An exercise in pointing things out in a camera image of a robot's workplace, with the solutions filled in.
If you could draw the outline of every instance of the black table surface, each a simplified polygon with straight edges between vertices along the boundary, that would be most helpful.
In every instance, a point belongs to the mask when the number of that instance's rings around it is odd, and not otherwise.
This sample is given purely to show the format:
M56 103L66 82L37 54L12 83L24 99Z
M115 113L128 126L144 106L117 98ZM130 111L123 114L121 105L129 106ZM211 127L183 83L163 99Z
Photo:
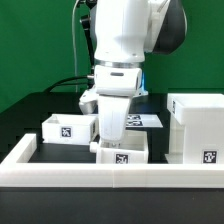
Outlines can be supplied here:
M30 162L95 163L88 147L42 143L51 114L81 114L80 94L33 93L0 114L0 161L25 133L36 133ZM130 113L157 114L163 128L148 133L149 163L166 163L169 119L165 94L133 100ZM223 189L0 188L0 223L224 223Z

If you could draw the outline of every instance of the small white box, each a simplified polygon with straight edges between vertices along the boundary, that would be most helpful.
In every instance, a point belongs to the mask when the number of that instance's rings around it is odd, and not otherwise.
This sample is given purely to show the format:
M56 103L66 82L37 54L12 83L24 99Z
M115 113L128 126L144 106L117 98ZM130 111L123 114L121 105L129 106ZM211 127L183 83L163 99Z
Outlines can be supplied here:
M44 143L89 145L98 126L97 116L53 114L42 123Z
M146 164L148 162L147 133L143 131L125 131L125 137L119 148L109 144L92 142L90 151L95 152L96 163L109 164Z

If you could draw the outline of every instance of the green screen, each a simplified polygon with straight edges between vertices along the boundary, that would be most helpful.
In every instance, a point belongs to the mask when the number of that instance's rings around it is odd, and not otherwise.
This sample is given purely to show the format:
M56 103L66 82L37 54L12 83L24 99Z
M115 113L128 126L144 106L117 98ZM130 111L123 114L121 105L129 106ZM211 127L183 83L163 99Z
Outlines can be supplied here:
M32 92L74 75L72 10L75 0L0 1L0 111ZM152 93L224 92L224 2L183 0L188 32L173 54L146 55ZM89 73L84 33L76 13L78 74ZM58 91L75 91L74 87Z

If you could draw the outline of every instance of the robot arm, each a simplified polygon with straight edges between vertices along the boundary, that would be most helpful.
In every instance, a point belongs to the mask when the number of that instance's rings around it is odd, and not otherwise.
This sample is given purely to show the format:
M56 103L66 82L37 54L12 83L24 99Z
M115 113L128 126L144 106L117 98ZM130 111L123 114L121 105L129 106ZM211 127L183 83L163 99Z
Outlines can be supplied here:
M93 10L100 137L119 147L131 100L141 86L144 51L175 50L184 40L186 21L179 0L98 0ZM174 23L167 25L171 17Z

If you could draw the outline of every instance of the white border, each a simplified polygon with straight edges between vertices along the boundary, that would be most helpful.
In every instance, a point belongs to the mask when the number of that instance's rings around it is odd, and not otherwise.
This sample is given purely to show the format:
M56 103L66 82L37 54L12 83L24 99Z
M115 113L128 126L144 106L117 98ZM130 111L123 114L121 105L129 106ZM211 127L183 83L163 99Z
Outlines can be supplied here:
M35 134L22 138L0 165L0 187L224 187L224 165L27 163L36 147Z

